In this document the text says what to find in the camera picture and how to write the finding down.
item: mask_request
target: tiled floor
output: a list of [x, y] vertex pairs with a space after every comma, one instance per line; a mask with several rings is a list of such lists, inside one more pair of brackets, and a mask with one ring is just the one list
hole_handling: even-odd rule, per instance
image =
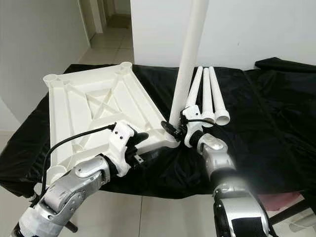
[[82, 64], [119, 64], [134, 63], [131, 29], [108, 28], [103, 34], [91, 39], [91, 48], [80, 59]]
[[[95, 35], [83, 64], [134, 62], [130, 29], [109, 29]], [[0, 152], [12, 133], [0, 133]], [[63, 229], [61, 237], [216, 237], [213, 198], [196, 195], [181, 200], [114, 194], [98, 191], [77, 210], [72, 221], [79, 231]], [[23, 197], [15, 197], [0, 187], [0, 237], [10, 234], [28, 207]], [[314, 237], [312, 227], [293, 233], [289, 223], [311, 210], [274, 225], [279, 237]]]

